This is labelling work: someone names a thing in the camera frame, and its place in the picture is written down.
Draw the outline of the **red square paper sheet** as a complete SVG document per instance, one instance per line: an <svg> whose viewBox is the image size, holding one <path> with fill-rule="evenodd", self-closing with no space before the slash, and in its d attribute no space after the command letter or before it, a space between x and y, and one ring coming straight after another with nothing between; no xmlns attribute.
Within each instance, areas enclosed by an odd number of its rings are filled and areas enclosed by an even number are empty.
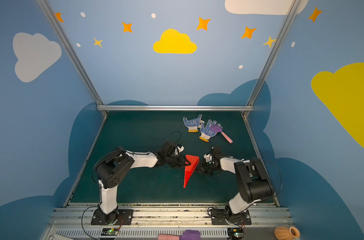
<svg viewBox="0 0 364 240"><path fill-rule="evenodd" d="M194 173L196 167L199 164L199 157L186 155L186 162L185 162L185 169L184 169L184 183L183 187L186 188L189 179L191 178L192 174Z"/></svg>

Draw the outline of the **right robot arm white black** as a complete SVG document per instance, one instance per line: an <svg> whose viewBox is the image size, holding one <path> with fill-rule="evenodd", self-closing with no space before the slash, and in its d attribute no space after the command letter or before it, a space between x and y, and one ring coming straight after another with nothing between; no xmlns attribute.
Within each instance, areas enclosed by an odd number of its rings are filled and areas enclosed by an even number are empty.
<svg viewBox="0 0 364 240"><path fill-rule="evenodd" d="M215 171L235 174L238 193L228 201L225 210L221 212L226 218L243 214L256 203L274 198L275 195L267 170L258 158L240 160L226 157L220 147L212 147L210 153L203 156L203 161L196 171L209 176Z"/></svg>

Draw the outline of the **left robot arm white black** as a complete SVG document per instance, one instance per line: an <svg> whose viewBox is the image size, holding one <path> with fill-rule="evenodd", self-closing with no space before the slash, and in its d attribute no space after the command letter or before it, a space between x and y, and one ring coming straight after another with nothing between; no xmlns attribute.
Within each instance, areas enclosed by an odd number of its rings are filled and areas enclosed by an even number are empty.
<svg viewBox="0 0 364 240"><path fill-rule="evenodd" d="M103 156L93 168L100 186L98 210L102 216L106 217L118 209L118 186L131 169L157 168L165 164L174 169L191 166L191 162L182 154L183 150L182 145L166 141L157 151L141 153L118 147Z"/></svg>

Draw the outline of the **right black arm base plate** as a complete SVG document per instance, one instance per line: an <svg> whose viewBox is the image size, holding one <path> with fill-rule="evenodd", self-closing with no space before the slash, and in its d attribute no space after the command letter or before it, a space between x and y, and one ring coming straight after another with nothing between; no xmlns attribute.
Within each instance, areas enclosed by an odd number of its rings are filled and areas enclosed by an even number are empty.
<svg viewBox="0 0 364 240"><path fill-rule="evenodd" d="M211 218L212 225L251 225L251 216L249 211L232 214L230 210L209 208L207 214Z"/></svg>

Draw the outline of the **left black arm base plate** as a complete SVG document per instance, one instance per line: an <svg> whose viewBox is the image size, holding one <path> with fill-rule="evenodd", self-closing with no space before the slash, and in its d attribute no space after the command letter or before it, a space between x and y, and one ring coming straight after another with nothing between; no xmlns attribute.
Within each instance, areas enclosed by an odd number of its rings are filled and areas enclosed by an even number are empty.
<svg viewBox="0 0 364 240"><path fill-rule="evenodd" d="M133 210L115 209L109 214L105 214L101 209L94 211L91 225L113 226L113 225L131 225L133 220Z"/></svg>

